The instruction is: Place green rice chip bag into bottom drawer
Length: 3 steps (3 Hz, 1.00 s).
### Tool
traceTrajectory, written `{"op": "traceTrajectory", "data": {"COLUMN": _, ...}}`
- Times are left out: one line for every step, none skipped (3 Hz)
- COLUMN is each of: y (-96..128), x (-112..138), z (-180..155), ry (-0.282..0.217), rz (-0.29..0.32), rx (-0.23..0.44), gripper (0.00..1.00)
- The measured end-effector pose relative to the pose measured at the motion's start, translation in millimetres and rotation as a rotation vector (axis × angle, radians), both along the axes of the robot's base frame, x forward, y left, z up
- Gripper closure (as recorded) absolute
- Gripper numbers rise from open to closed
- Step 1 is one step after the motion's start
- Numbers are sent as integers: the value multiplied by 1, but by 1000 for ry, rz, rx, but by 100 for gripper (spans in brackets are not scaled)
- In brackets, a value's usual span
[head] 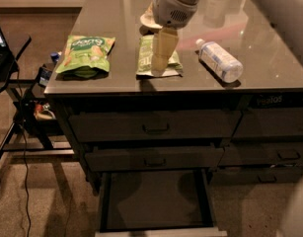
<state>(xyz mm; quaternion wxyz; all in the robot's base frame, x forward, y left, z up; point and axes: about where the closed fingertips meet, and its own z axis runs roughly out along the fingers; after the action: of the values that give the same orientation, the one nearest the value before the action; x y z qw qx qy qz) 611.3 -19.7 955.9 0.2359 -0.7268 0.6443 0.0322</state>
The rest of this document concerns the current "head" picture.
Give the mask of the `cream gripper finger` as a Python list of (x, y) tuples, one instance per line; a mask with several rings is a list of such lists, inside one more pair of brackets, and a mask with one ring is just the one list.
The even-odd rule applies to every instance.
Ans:
[(151, 59), (152, 68), (158, 71), (163, 70), (164, 60), (162, 57), (162, 45), (158, 34), (155, 34), (153, 36), (152, 51), (153, 51), (152, 59)]
[(164, 60), (164, 69), (168, 65), (169, 58), (172, 56), (178, 41), (179, 36), (176, 29), (163, 27), (158, 33), (162, 45), (162, 57)]

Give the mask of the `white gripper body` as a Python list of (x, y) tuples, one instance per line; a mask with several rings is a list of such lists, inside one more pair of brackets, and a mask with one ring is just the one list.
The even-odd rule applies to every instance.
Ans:
[(198, 0), (152, 0), (151, 11), (156, 24), (183, 28), (197, 10)]

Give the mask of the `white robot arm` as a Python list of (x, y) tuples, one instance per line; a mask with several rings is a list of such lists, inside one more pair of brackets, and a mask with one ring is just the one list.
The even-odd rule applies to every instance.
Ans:
[[(199, 0), (152, 0), (154, 21), (167, 28), (180, 29), (189, 23)], [(303, 0), (253, 0), (278, 30), (303, 66)], [(303, 177), (282, 216), (275, 237), (303, 237)]]

